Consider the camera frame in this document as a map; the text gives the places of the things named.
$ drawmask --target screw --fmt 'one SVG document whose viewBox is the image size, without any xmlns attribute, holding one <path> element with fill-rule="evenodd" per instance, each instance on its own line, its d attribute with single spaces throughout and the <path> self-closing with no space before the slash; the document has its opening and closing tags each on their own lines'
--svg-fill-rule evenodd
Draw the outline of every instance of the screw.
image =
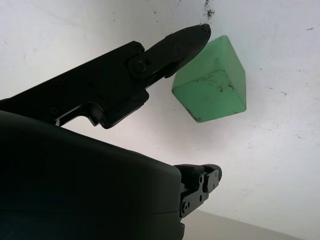
<svg viewBox="0 0 320 240">
<path fill-rule="evenodd" d="M 179 45 L 179 43 L 177 43 L 176 41 L 173 43 L 173 47 L 175 48 L 175 49 L 179 49 L 180 48 L 180 45 Z"/>
<path fill-rule="evenodd" d="M 188 209 L 187 203 L 184 202 L 184 203 L 182 204 L 182 212 L 185 213 L 185 212 L 187 211 L 187 209 Z"/>
<path fill-rule="evenodd" d="M 55 84 L 59 87 L 63 86 L 66 84 L 65 80 L 61 77 L 57 77 L 55 80 Z"/>
<path fill-rule="evenodd" d="M 138 54 L 142 54 L 142 52 L 143 52 L 143 50 L 139 46 L 135 46 L 134 49 Z"/>
<path fill-rule="evenodd" d="M 142 74 L 146 70 L 146 65 L 142 61 L 133 63 L 133 69 L 137 74 Z"/>
<path fill-rule="evenodd" d="M 49 110 L 49 113 L 53 116 L 57 115 L 59 113 L 59 109 L 55 106 L 51 107 Z"/>
</svg>

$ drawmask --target bolt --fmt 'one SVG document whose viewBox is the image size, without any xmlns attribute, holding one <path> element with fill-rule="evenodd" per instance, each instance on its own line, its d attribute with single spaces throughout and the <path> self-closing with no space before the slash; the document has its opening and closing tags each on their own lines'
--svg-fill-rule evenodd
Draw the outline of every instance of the bolt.
<svg viewBox="0 0 320 240">
<path fill-rule="evenodd" d="M 137 74 L 142 74 L 146 70 L 146 65 L 142 61 L 133 63 L 133 69 Z"/>
</svg>

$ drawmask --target green cube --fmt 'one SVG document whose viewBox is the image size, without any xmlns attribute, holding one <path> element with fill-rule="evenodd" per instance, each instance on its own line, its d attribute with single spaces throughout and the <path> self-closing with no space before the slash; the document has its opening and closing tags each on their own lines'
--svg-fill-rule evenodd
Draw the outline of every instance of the green cube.
<svg viewBox="0 0 320 240">
<path fill-rule="evenodd" d="M 172 93 L 198 123 L 244 112 L 246 74 L 229 38 L 209 42 L 181 68 Z"/>
</svg>

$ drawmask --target metal bracket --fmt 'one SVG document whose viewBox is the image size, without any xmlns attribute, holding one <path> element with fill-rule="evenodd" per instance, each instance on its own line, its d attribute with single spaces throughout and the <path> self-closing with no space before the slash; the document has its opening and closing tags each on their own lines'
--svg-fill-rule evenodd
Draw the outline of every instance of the metal bracket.
<svg viewBox="0 0 320 240">
<path fill-rule="evenodd" d="M 176 165 L 181 172 L 180 217 L 184 218 L 209 198 L 222 177 L 217 165 Z"/>
</svg>

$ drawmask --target dirt mark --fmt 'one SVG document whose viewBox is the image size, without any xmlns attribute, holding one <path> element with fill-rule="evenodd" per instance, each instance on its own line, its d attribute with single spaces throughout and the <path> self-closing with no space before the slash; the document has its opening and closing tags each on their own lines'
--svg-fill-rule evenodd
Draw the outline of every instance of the dirt mark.
<svg viewBox="0 0 320 240">
<path fill-rule="evenodd" d="M 213 15 L 215 14 L 215 10 L 213 10 L 211 8 L 211 0 L 205 0 L 204 2 L 204 13 L 203 15 L 206 16 L 207 21 L 211 20 L 211 18 L 213 17 Z"/>
<path fill-rule="evenodd" d="M 200 117 L 197 117 L 197 116 L 194 116 L 193 113 L 187 109 L 187 112 L 191 115 L 191 117 L 196 120 L 197 122 L 200 122 L 201 121 L 201 118 Z"/>
</svg>

